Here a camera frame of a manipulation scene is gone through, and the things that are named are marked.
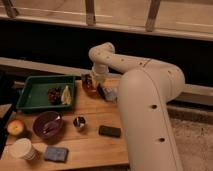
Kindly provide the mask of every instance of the green tray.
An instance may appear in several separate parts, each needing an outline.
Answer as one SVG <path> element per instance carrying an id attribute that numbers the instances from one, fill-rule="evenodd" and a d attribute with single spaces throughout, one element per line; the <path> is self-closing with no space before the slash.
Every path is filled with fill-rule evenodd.
<path id="1" fill-rule="evenodd" d="M 70 105 L 52 105 L 48 100 L 47 92 L 50 88 L 70 87 L 72 102 Z M 24 113 L 41 112 L 44 110 L 69 110 L 75 103 L 75 76 L 73 75 L 48 75 L 30 76 L 25 82 L 22 94 L 16 108 Z"/>

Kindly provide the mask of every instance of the round container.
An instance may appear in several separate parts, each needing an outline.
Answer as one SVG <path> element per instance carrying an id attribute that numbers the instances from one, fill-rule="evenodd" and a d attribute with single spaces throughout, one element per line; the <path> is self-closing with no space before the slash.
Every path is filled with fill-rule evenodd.
<path id="1" fill-rule="evenodd" d="M 36 149 L 27 138 L 21 138 L 15 141 L 9 151 L 12 157 L 25 160 L 33 160 L 37 154 Z"/>
<path id="2" fill-rule="evenodd" d="M 76 117 L 73 121 L 73 125 L 75 126 L 77 131 L 83 131 L 86 125 L 86 120 L 84 119 L 84 117 Z"/>
<path id="3" fill-rule="evenodd" d="M 41 113 L 33 123 L 33 131 L 42 138 L 53 138 L 62 128 L 63 120 L 61 115 L 55 111 Z"/>

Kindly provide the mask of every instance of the eraser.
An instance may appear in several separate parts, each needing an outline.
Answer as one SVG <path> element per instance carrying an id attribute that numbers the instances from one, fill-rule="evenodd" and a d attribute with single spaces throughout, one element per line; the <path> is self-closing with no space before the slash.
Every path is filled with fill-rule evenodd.
<path id="1" fill-rule="evenodd" d="M 47 146 L 44 153 L 44 159 L 54 162 L 65 162 L 68 155 L 68 149 L 64 147 Z"/>
<path id="2" fill-rule="evenodd" d="M 99 133 L 99 135 L 105 135 L 105 136 L 119 138 L 121 136 L 121 128 L 100 125 L 98 133 Z"/>

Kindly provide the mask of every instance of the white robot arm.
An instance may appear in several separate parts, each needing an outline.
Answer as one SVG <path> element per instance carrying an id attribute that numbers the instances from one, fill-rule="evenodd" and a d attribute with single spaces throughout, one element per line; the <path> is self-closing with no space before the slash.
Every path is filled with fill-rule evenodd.
<path id="1" fill-rule="evenodd" d="M 132 171 L 182 171 L 166 102 L 183 90 L 182 71 L 166 62 L 115 54 L 111 43 L 93 47 L 92 76 L 102 83 L 108 67 L 122 75 L 118 108 Z"/>

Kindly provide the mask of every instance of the railing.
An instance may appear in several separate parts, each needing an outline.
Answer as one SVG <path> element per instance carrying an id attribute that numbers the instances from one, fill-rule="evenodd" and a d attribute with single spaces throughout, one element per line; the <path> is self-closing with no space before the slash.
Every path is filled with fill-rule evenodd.
<path id="1" fill-rule="evenodd" d="M 213 40 L 209 0 L 0 0 L 0 18 Z"/>

